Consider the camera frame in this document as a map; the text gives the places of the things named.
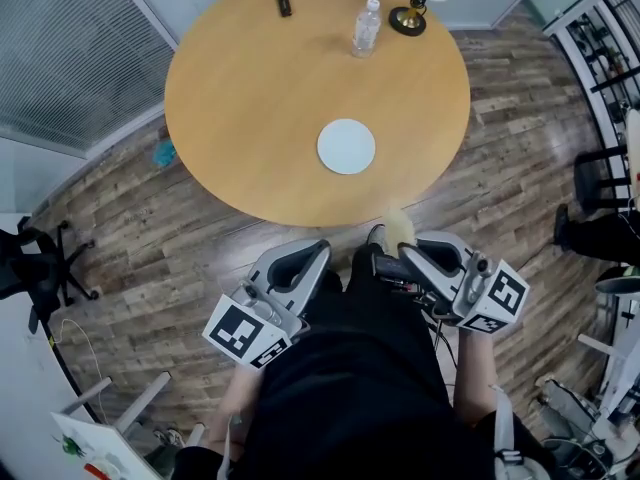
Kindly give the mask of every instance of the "blue object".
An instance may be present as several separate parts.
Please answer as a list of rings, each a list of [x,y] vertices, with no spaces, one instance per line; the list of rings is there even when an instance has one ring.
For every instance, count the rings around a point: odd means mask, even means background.
[[[166,167],[176,156],[176,148],[171,140],[165,140],[156,146],[153,152],[153,163],[160,167]]]

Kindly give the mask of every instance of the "black chair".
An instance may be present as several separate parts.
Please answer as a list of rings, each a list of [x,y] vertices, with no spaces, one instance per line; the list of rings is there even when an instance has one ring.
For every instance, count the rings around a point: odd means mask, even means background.
[[[18,235],[0,231],[0,299],[19,292],[28,292],[33,301],[29,329],[35,333],[38,322],[47,323],[51,314],[60,308],[58,289],[62,289],[65,306],[74,303],[69,297],[67,283],[76,288],[87,300],[96,300],[97,291],[90,293],[71,274],[71,265],[87,249],[95,246],[93,240],[81,244],[68,258],[64,256],[62,231],[69,224],[61,222],[57,227],[57,244],[37,229],[27,228]],[[36,241],[39,254],[25,254],[21,247]]]

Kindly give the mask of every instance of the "plastic bottle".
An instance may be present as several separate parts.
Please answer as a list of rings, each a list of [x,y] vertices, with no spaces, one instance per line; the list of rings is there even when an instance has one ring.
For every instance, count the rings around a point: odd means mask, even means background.
[[[371,55],[381,24],[380,2],[367,0],[367,7],[356,18],[356,30],[353,34],[353,49],[351,50],[354,57],[365,58]]]

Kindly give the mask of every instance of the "lamp base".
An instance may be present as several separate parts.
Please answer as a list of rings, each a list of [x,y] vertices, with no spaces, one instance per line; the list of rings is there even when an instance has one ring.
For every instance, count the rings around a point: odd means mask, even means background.
[[[389,13],[389,24],[394,30],[405,36],[419,36],[427,28],[427,21],[408,7],[395,7]]]

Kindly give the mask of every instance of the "wooden floor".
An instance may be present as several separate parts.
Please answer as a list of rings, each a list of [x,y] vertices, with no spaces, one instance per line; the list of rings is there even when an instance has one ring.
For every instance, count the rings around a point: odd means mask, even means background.
[[[472,87],[468,131],[449,169],[407,212],[418,231],[455,232],[531,283],[525,314],[498,336],[496,353],[516,412],[536,425],[528,406],[537,377],[552,372],[584,391],[603,365],[575,338],[605,332],[596,321],[593,282],[606,265],[551,245],[557,205],[568,202],[577,214],[572,160],[598,148],[597,135],[571,69],[524,10],[495,32],[455,35]],[[57,337],[61,320],[71,318],[87,331],[103,375],[115,384],[102,397],[107,417],[113,420],[168,370],[173,380],[151,406],[150,425],[188,431],[214,410],[232,366],[200,337],[219,295],[263,251],[301,237],[327,237],[334,267],[347,279],[349,255],[372,223],[291,228],[242,214],[201,188],[179,160],[164,169],[153,164],[166,136],[162,125],[152,123],[105,153],[33,224],[52,230],[68,219],[69,249],[96,240],[78,275],[101,298],[76,297],[78,304],[57,312],[51,328]],[[86,388],[97,380],[93,357],[79,331],[69,326],[65,333],[60,350]],[[452,382],[450,359],[440,349]]]

